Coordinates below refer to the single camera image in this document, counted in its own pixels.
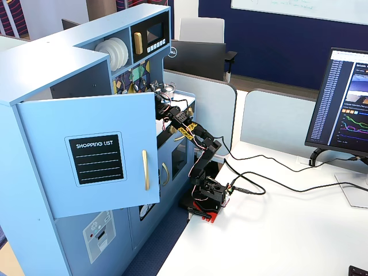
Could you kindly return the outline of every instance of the chalkboard label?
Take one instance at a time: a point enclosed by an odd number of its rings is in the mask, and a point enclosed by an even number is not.
[[[124,179],[118,134],[69,137],[68,142],[79,185]]]

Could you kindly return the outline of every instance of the dell logo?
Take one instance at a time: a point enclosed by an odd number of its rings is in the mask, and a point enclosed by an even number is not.
[[[168,57],[172,57],[172,58],[174,58],[174,57],[176,57],[177,56],[177,54],[178,54],[178,51],[177,51],[177,49],[175,48],[175,47],[171,47],[171,51],[170,51],[170,54],[168,55]]]

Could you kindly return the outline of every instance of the robotic arm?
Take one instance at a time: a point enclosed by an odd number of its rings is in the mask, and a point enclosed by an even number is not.
[[[162,103],[162,99],[166,98],[162,97],[161,94],[155,95],[156,119],[165,122],[171,121],[172,127],[180,131],[189,141],[203,151],[189,172],[190,182],[195,185],[191,195],[196,209],[189,208],[188,211],[214,222],[222,204],[225,202],[228,185],[224,187],[211,177],[206,177],[204,169],[221,147],[221,143],[215,141],[206,129],[192,121],[179,107]]]

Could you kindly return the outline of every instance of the webpage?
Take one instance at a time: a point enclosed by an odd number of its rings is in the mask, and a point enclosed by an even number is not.
[[[368,152],[368,55],[333,51],[307,141]]]

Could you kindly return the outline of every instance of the wooden floor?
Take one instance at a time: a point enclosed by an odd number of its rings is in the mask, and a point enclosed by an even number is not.
[[[24,276],[9,243],[6,243],[0,250],[0,272],[6,276]]]

